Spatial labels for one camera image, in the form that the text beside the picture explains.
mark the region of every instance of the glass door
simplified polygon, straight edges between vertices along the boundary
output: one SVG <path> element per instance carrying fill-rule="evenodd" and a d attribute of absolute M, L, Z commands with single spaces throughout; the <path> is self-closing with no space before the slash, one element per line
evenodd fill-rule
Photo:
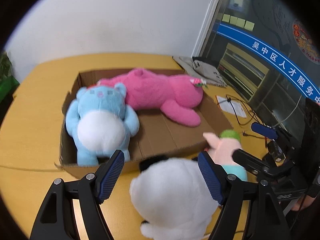
<path fill-rule="evenodd" d="M 320 103 L 320 53 L 281 0 L 220 0 L 200 56 L 265 124 L 302 140 L 305 98 Z"/>

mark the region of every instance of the bear ear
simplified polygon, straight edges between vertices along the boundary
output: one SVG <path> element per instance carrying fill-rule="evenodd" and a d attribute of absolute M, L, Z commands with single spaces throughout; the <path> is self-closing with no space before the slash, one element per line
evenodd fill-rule
<path fill-rule="evenodd" d="M 77 92 L 77 99 L 80 100 L 80 98 L 83 96 L 83 94 L 87 91 L 86 87 L 80 88 Z"/>
<path fill-rule="evenodd" d="M 207 140 L 210 147 L 216 149 L 220 143 L 220 139 L 212 132 L 204 132 L 203 137 Z"/>
<path fill-rule="evenodd" d="M 127 88 L 125 87 L 124 84 L 122 84 L 122 83 L 115 84 L 115 90 L 118 90 L 120 92 L 120 94 L 125 98 L 125 96 L 127 94 Z"/>
<path fill-rule="evenodd" d="M 146 160 L 143 160 L 139 163 L 139 170 L 140 172 L 145 171 L 147 168 L 149 168 L 152 164 L 158 163 L 160 161 L 166 161 L 169 158 L 165 155 L 158 155 L 151 158 L 148 158 Z"/>

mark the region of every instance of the white wall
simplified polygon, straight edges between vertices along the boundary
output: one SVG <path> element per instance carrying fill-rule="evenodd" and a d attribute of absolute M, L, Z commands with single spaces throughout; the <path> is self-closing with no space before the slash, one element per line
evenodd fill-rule
<path fill-rule="evenodd" d="M 97 52 L 191 56 L 210 0 L 41 0 L 6 50 L 21 82 L 52 59 Z"/>

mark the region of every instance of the blue teddy bear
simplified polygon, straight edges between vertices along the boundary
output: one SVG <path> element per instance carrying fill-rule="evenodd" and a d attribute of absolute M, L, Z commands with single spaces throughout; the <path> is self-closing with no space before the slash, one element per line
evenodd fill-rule
<path fill-rule="evenodd" d="M 130 160 L 130 137 L 139 130 L 139 119 L 124 102 L 127 89 L 117 83 L 114 88 L 97 86 L 80 88 L 66 114 L 68 134 L 77 147 L 79 166 L 98 165 L 97 157 L 111 157 L 115 150 Z"/>

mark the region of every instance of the sticky note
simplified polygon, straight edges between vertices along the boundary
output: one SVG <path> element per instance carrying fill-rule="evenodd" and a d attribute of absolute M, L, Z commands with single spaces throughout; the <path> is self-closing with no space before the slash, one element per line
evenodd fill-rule
<path fill-rule="evenodd" d="M 236 25 L 238 17 L 230 16 L 230 23 Z"/>
<path fill-rule="evenodd" d="M 238 18 L 236 26 L 244 28 L 245 19 Z"/>
<path fill-rule="evenodd" d="M 230 20 L 230 14 L 224 14 L 223 18 L 222 18 L 222 21 L 228 23 L 229 20 Z"/>
<path fill-rule="evenodd" d="M 244 28 L 248 31 L 253 31 L 254 23 L 246 21 Z"/>

